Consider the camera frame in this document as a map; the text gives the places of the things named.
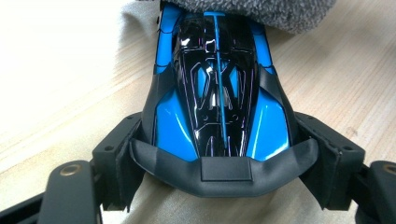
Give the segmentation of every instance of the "wooden table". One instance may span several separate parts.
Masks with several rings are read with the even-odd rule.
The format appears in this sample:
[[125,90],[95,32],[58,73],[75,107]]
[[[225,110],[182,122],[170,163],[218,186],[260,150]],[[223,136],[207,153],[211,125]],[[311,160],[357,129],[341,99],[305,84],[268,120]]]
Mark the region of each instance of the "wooden table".
[[[0,3],[0,210],[45,190],[52,169],[89,160],[124,117],[142,109],[158,3]],[[396,4],[339,0],[311,32],[267,29],[294,110],[396,161]],[[145,175],[131,213],[106,223],[351,223],[321,211],[299,179],[258,198],[203,199]]]

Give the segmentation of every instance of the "toy car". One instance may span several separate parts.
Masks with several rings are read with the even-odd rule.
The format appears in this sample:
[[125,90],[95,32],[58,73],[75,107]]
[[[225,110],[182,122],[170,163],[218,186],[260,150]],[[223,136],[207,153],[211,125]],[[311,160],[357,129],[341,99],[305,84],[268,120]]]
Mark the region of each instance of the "toy car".
[[316,161],[318,146],[298,138],[263,26],[167,4],[159,27],[141,142],[131,150],[137,164],[191,194],[223,197],[267,193]]
[[44,194],[3,211],[0,223],[100,223],[99,205],[129,208],[145,172],[202,197],[262,195],[300,177],[322,208],[347,210],[353,199],[359,223],[396,219],[396,164],[366,167],[362,148],[294,112],[264,27],[242,16],[161,2],[143,112],[92,155],[55,169]]

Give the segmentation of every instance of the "screw hole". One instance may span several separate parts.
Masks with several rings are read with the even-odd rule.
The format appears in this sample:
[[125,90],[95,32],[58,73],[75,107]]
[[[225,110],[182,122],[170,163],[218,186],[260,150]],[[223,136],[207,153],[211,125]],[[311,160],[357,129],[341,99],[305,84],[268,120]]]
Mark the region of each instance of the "screw hole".
[[105,147],[105,151],[111,151],[111,150],[113,150],[113,146],[108,146],[108,147]]

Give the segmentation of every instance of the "blue stripe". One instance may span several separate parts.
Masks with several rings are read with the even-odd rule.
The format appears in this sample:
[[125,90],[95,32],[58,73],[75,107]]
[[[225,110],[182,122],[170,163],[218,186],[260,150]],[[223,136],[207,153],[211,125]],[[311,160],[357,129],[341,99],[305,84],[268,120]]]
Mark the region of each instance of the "blue stripe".
[[228,147],[227,141],[227,129],[225,125],[225,111],[224,111],[224,93],[223,93],[223,85],[221,79],[221,60],[220,60],[220,44],[219,44],[219,25],[218,25],[218,16],[224,16],[224,13],[221,12],[205,12],[204,16],[213,16],[213,20],[215,23],[215,36],[216,36],[216,55],[218,59],[218,79],[219,79],[219,95],[220,95],[220,119],[221,119],[221,134],[223,138],[224,148]]

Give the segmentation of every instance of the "black front bumper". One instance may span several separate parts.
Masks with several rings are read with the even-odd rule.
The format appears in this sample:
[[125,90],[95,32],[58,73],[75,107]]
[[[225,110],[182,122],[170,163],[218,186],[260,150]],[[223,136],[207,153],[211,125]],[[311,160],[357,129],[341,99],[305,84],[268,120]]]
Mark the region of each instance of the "black front bumper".
[[200,197],[252,197],[282,187],[303,174],[318,158],[308,139],[267,161],[248,157],[201,157],[183,161],[160,148],[131,140],[133,160],[161,181]]

